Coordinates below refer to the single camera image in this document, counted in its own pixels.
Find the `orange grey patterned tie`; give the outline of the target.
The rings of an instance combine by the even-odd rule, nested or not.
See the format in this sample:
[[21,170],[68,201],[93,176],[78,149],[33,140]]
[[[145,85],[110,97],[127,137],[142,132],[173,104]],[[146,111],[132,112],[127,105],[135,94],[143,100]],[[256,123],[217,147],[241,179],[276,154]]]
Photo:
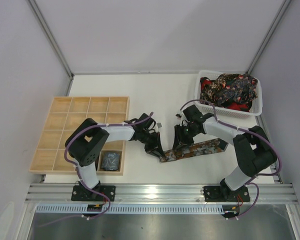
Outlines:
[[214,138],[182,147],[179,150],[167,150],[164,152],[165,157],[160,157],[159,162],[168,163],[197,156],[222,153],[226,151],[228,145],[226,141]]

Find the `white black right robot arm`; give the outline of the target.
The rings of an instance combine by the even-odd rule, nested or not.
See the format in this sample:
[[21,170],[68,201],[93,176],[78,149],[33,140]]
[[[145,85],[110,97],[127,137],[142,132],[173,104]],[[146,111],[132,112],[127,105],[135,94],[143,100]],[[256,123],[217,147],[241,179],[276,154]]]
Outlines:
[[237,167],[221,181],[229,191],[238,190],[279,159],[261,127],[235,127],[210,113],[193,117],[186,125],[175,125],[172,149],[178,151],[193,144],[199,134],[215,136],[234,147]]

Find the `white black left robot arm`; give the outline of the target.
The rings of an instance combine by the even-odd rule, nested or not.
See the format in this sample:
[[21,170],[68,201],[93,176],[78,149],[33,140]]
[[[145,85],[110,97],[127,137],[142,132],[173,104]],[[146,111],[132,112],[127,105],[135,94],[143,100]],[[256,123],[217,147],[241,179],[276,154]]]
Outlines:
[[160,133],[151,128],[155,123],[143,113],[139,118],[120,123],[97,123],[85,119],[65,141],[64,159],[73,164],[79,183],[92,193],[99,192],[101,182],[97,176],[95,162],[107,143],[116,141],[137,141],[144,144],[144,151],[154,157],[165,157]]

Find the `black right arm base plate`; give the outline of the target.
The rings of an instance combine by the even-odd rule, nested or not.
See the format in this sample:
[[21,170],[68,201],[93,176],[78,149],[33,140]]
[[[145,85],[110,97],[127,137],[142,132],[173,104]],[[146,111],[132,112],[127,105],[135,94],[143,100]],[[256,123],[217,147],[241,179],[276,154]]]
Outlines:
[[245,186],[237,190],[230,190],[227,186],[211,185],[203,187],[203,195],[206,202],[250,202],[248,188]]

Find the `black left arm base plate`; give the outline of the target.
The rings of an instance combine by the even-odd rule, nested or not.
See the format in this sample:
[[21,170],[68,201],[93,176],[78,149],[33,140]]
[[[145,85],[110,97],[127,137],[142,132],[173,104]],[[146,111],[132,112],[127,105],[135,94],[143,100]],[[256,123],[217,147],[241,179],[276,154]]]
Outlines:
[[[114,185],[101,185],[99,193],[107,196],[111,202],[115,200],[116,187]],[[72,189],[71,201],[74,202],[102,202],[105,198],[99,194],[87,190],[82,185],[75,185]]]

